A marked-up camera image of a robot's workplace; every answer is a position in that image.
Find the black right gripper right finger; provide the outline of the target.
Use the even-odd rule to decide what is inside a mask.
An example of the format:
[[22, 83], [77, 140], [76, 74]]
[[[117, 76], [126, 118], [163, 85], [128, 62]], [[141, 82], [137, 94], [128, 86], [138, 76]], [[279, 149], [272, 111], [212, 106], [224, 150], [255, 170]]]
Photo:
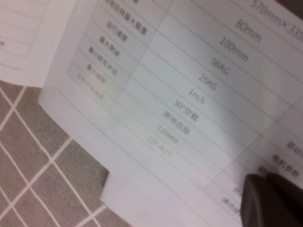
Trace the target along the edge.
[[270, 173], [267, 182], [277, 191], [288, 211], [303, 226], [303, 190], [281, 175]]

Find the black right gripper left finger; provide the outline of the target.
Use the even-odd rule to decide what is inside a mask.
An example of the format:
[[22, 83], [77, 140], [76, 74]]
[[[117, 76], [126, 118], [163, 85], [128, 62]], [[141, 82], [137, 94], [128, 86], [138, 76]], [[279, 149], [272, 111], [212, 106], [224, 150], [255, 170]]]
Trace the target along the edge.
[[249, 174], [244, 181], [241, 220], [244, 227], [289, 227], [292, 214], [264, 177]]

